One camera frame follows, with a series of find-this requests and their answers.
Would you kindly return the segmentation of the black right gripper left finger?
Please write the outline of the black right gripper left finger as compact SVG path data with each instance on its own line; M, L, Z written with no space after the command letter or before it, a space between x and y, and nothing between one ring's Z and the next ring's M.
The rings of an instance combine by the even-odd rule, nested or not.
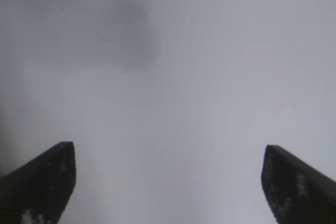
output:
M58 223L76 185L73 142L60 142L1 178L1 223Z

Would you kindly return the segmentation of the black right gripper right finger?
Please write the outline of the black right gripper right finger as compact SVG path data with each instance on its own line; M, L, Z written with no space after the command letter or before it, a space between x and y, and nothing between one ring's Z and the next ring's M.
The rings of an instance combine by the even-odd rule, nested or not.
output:
M261 186L277 223L335 223L335 181L279 145L267 145Z

